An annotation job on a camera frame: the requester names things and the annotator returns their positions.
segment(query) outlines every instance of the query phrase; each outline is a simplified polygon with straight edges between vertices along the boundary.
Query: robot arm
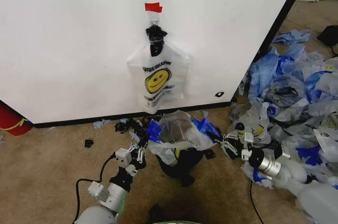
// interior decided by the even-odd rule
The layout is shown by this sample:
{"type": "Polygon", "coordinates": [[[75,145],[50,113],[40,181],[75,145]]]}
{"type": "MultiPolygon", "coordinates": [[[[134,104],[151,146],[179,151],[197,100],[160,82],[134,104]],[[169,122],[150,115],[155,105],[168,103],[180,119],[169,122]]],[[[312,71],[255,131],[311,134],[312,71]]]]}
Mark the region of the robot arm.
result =
{"type": "Polygon", "coordinates": [[[92,182],[88,191],[99,205],[87,208],[74,224],[118,223],[119,215],[124,210],[124,199],[131,189],[133,178],[138,170],[146,167],[144,152],[147,144],[145,137],[128,150],[120,148],[115,152],[116,160],[119,162],[117,175],[109,180],[107,188],[98,182],[92,182]]]}
{"type": "Polygon", "coordinates": [[[290,154],[278,142],[268,147],[254,148],[252,133],[243,132],[243,124],[223,139],[215,139],[231,158],[241,158],[260,171],[274,185],[290,191],[298,198],[302,208],[317,223],[331,224],[338,220],[338,190],[328,184],[318,183],[308,176],[299,163],[290,160],[290,154]]]}

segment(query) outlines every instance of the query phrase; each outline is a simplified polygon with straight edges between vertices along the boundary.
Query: white plastic bag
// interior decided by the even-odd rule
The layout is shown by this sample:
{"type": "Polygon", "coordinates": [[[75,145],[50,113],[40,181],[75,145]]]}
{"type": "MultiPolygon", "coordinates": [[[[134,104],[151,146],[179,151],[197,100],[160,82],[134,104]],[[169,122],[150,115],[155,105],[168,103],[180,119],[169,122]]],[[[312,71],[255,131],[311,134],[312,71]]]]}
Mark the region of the white plastic bag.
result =
{"type": "Polygon", "coordinates": [[[166,100],[183,99],[189,58],[168,43],[161,53],[151,56],[150,45],[127,60],[140,108],[150,114],[166,100]]]}

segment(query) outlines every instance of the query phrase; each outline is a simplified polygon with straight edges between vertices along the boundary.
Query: black cable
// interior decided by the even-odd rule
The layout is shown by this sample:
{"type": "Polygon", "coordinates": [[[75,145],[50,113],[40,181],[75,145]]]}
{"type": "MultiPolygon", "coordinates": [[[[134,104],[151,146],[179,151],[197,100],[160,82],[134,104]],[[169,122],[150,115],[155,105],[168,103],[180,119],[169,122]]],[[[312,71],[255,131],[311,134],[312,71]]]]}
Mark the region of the black cable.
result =
{"type": "Polygon", "coordinates": [[[252,204],[252,206],[253,206],[253,209],[255,210],[255,212],[256,212],[256,214],[257,214],[257,216],[258,216],[259,220],[260,220],[260,223],[264,224],[264,222],[263,222],[262,218],[260,217],[260,215],[259,215],[259,213],[258,213],[258,211],[257,211],[257,209],[256,209],[256,207],[255,207],[254,200],[252,199],[252,180],[250,180],[250,189],[249,189],[249,195],[250,195],[251,204],[252,204]]]}
{"type": "Polygon", "coordinates": [[[80,214],[80,192],[79,192],[79,183],[81,181],[85,181],[85,182],[97,182],[97,183],[100,183],[102,182],[102,176],[104,174],[104,170],[105,170],[105,167],[106,165],[108,164],[108,162],[111,160],[111,159],[114,159],[115,158],[115,152],[108,158],[106,159],[106,161],[104,162],[104,164],[102,165],[102,168],[101,168],[101,171],[100,171],[100,179],[99,180],[92,180],[92,179],[87,179],[87,178],[80,178],[79,180],[76,181],[76,184],[75,184],[75,189],[76,189],[76,200],[77,200],[77,209],[76,209],[76,215],[75,215],[75,218],[73,220],[73,224],[74,222],[78,219],[79,217],[79,214],[80,214]]]}

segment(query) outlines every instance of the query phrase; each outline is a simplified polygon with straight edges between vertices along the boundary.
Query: metal cylinder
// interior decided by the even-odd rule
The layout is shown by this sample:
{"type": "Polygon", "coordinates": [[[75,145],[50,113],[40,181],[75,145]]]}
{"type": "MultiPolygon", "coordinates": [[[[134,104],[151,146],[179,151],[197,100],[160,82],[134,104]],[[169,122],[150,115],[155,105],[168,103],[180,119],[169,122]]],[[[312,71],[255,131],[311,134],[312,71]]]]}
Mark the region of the metal cylinder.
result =
{"type": "Polygon", "coordinates": [[[280,163],[276,162],[271,155],[266,154],[262,160],[262,163],[259,165],[258,170],[269,176],[275,176],[279,173],[280,167],[280,163]]]}

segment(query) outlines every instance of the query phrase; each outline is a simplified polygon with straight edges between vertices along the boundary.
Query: small black sticker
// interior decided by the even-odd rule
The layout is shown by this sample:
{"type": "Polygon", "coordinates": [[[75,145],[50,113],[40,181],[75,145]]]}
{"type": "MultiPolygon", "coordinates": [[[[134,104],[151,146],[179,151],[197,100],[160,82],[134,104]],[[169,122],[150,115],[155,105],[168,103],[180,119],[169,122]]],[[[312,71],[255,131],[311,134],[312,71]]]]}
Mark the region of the small black sticker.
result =
{"type": "Polygon", "coordinates": [[[223,96],[224,95],[224,92],[218,92],[215,96],[216,97],[221,97],[221,96],[223,96]]]}

